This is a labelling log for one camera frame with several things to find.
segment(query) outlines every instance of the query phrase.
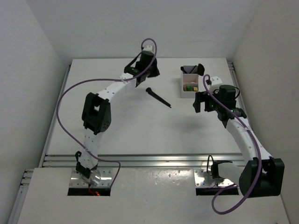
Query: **white table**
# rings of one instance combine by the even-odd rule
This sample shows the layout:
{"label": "white table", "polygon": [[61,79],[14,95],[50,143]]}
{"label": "white table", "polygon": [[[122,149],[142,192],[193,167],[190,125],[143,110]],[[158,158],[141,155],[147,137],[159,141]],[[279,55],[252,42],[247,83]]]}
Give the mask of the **white table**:
{"label": "white table", "polygon": [[[288,224],[281,197],[248,199],[217,215],[196,196],[191,169],[123,168],[111,196],[67,196],[71,168],[36,168],[18,224]],[[219,210],[241,196],[220,196]]]}
{"label": "white table", "polygon": [[[75,59],[65,88],[92,78],[118,78],[131,59]],[[111,105],[112,124],[106,131],[100,155],[176,155],[240,153],[234,139],[217,119],[216,112],[196,114],[194,99],[180,98],[180,66],[201,63],[206,73],[233,84],[225,58],[159,58],[161,75],[145,82]],[[65,96],[60,116],[67,129],[84,140],[81,120],[85,97],[111,82],[93,82],[76,87]],[[151,87],[172,109],[149,96]],[[73,156],[79,146],[56,123],[47,155]]]}

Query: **black marker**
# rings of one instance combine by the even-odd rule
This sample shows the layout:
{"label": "black marker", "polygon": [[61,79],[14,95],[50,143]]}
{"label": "black marker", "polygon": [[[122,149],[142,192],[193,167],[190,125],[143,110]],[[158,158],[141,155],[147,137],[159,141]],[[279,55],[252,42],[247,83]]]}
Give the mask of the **black marker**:
{"label": "black marker", "polygon": [[145,90],[148,94],[150,94],[153,98],[159,100],[161,103],[165,104],[166,106],[170,107],[171,108],[171,105],[166,102],[164,99],[162,99],[161,97],[159,97],[157,94],[155,94],[153,92],[153,90],[149,87]]}

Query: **wall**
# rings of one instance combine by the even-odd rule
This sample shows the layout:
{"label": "wall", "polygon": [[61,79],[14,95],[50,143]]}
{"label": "wall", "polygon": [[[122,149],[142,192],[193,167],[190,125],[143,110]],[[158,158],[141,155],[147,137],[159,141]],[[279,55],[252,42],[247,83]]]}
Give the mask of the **wall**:
{"label": "wall", "polygon": [[0,1],[0,223],[38,166],[66,66],[25,0]]}
{"label": "wall", "polygon": [[51,44],[73,58],[135,57],[146,37],[159,57],[231,59],[260,0],[27,0]]}
{"label": "wall", "polygon": [[282,198],[291,223],[299,220],[299,2],[263,0],[234,56],[252,126],[285,162]]}

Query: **purple cable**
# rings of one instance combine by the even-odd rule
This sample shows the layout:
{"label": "purple cable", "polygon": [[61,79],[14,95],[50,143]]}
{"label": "purple cable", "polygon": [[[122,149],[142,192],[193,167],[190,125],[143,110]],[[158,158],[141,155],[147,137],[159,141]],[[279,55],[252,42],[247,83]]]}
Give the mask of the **purple cable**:
{"label": "purple cable", "polygon": [[[206,74],[206,75],[203,76],[203,84],[204,84],[204,87],[205,87],[207,93],[211,96],[211,98],[212,98],[216,103],[218,103],[221,107],[223,107],[226,111],[228,111],[231,115],[233,115],[233,116],[234,116],[234,117],[235,117],[235,118],[236,118],[236,119],[243,125],[244,128],[248,128],[248,127],[246,126],[246,124],[244,124],[244,122],[243,122],[237,115],[235,115],[235,113],[233,113],[233,112],[232,112],[230,109],[228,109],[223,103],[221,103],[216,97],[213,96],[213,94],[211,93],[211,91],[209,91],[209,89],[208,89],[207,86],[206,86],[206,82],[205,82],[206,77],[208,77],[209,79],[210,79],[211,77],[210,77],[210,75],[208,75],[208,74]],[[248,134],[249,134],[249,136],[251,137],[251,139],[252,139],[252,141],[253,141],[253,143],[254,143],[254,145],[255,145],[255,147],[256,147],[256,151],[257,151],[257,155],[258,155],[258,167],[257,167],[257,173],[256,173],[256,176],[255,176],[255,178],[254,178],[254,180],[253,180],[253,182],[252,182],[250,188],[248,189],[248,191],[247,191],[246,194],[244,195],[244,197],[243,197],[243,198],[242,198],[236,205],[234,205],[232,208],[230,208],[230,209],[228,209],[228,210],[226,210],[226,211],[218,211],[218,210],[215,208],[214,202],[215,202],[215,199],[217,198],[217,196],[218,196],[219,194],[221,194],[223,191],[225,191],[225,190],[227,190],[227,189],[234,188],[234,187],[235,187],[235,184],[231,184],[231,185],[229,185],[229,186],[227,186],[227,187],[222,188],[221,190],[219,190],[219,191],[215,194],[215,196],[213,197],[213,199],[212,199],[212,208],[213,208],[213,210],[214,210],[217,214],[220,214],[220,215],[228,214],[228,213],[234,211],[235,209],[237,209],[241,204],[243,204],[243,202],[244,202],[244,201],[249,197],[249,195],[251,194],[253,188],[255,187],[255,185],[256,185],[256,183],[257,183],[257,181],[258,181],[258,178],[259,178],[259,176],[260,176],[260,173],[261,173],[261,171],[262,171],[262,156],[261,156],[260,148],[259,148],[258,143],[257,143],[257,141],[256,141],[256,139],[255,139],[255,137],[254,137],[254,135],[252,134],[252,132],[251,132],[249,129],[247,129],[247,131],[248,131]]]}
{"label": "purple cable", "polygon": [[123,79],[123,80],[121,80],[121,79],[111,79],[111,78],[96,78],[96,79],[88,79],[88,80],[84,80],[84,81],[82,81],[82,82],[79,82],[79,83],[76,83],[76,84],[74,84],[74,85],[72,85],[70,88],[68,88],[66,91],[64,91],[63,92],[63,94],[61,94],[61,96],[59,97],[59,99],[58,99],[58,102],[57,102],[57,105],[56,105],[56,117],[57,117],[57,121],[58,121],[58,123],[59,123],[59,125],[61,126],[61,128],[72,138],[72,139],[74,139],[86,152],[88,152],[88,154],[90,154],[90,156],[91,157],[93,157],[93,158],[95,158],[95,159],[97,159],[98,161],[101,161],[101,162],[115,162],[115,163],[118,163],[118,169],[117,169],[117,172],[116,172],[116,174],[115,174],[115,177],[114,177],[114,179],[112,180],[112,182],[111,182],[111,185],[110,185],[110,188],[112,188],[112,185],[114,184],[114,181],[116,180],[116,177],[117,177],[117,175],[118,175],[118,173],[119,173],[119,171],[120,171],[120,169],[121,169],[121,162],[119,162],[119,161],[113,161],[113,160],[104,160],[104,159],[101,159],[101,158],[99,158],[99,157],[97,157],[97,156],[95,156],[95,155],[93,155],[89,150],[88,150],[88,148],[86,148],[85,146],[84,146],[84,144],[82,144],[75,136],[73,136],[66,128],[65,128],[65,126],[61,123],[61,120],[60,120],[60,117],[59,117],[59,107],[60,107],[60,104],[61,104],[61,100],[62,100],[62,98],[71,90],[71,89],[73,89],[73,88],[75,88],[76,86],[78,86],[78,85],[81,85],[81,84],[83,84],[83,83],[89,83],[89,82],[94,82],[94,81],[114,81],[114,82],[122,82],[122,81],[131,81],[131,80],[133,80],[133,79],[136,79],[136,78],[138,78],[138,77],[140,77],[140,76],[142,76],[150,67],[151,67],[151,65],[153,64],[153,62],[154,62],[154,60],[155,60],[155,58],[156,58],[156,56],[157,56],[157,43],[153,40],[153,39],[151,39],[151,38],[146,38],[143,42],[142,42],[142,44],[141,44],[141,47],[143,48],[143,44],[144,44],[144,42],[146,42],[146,41],[152,41],[153,43],[154,43],[154,45],[155,45],[155,53],[154,53],[154,56],[153,56],[153,58],[152,58],[152,60],[150,61],[150,63],[149,63],[149,65],[139,74],[139,75],[137,75],[137,76],[135,76],[135,77],[132,77],[132,78],[127,78],[127,79]]}

